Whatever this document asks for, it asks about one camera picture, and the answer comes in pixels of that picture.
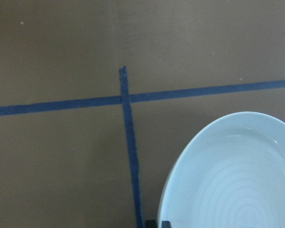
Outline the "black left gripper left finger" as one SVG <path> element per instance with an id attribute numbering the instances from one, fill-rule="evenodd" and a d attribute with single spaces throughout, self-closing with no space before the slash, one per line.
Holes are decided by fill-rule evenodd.
<path id="1" fill-rule="evenodd" d="M 156 220 L 146 220 L 145 228 L 156 228 Z"/>

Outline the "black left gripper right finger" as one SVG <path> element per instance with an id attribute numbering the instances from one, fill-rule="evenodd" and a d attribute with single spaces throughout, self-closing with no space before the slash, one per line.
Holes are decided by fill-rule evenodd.
<path id="1" fill-rule="evenodd" d="M 170 221 L 162 221 L 161 222 L 161 228 L 171 228 Z"/>

